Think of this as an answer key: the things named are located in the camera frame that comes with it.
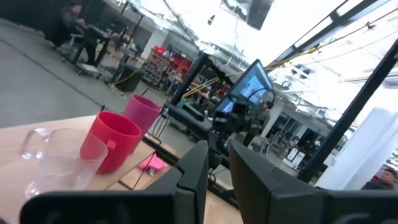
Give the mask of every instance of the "white column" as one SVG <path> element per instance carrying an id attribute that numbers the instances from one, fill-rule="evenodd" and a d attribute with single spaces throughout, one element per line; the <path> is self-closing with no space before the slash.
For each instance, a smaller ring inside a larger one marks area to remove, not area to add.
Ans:
<path id="1" fill-rule="evenodd" d="M 162 46 L 164 41 L 166 40 L 169 32 L 167 30 L 154 30 L 152 35 L 150 36 L 147 45 L 145 45 L 144 50 L 141 53 L 141 57 L 147 59 L 149 54 L 152 52 L 152 49 L 155 46 Z"/>
<path id="2" fill-rule="evenodd" d="M 359 190 L 372 179 L 398 146 L 398 108 L 395 103 L 388 102 L 388 99 L 396 99 L 396 92 L 378 90 L 375 93 L 367 107 L 374 107 L 376 102 L 379 105 L 371 110 L 316 186 Z"/>
<path id="3" fill-rule="evenodd" d="M 280 100 L 278 100 L 278 99 L 275 99 L 274 106 L 269 111 L 270 118 L 269 118 L 268 124 L 266 125 L 266 127 L 262 131 L 261 137 L 263 137 L 263 138 L 266 137 L 266 135 L 268 134 L 269 130 L 271 130 L 272 125 L 275 124 L 275 122 L 278 119 L 279 115 L 281 114 L 281 112 L 283 112 L 284 108 L 285 108 L 285 103 L 280 101 Z"/>

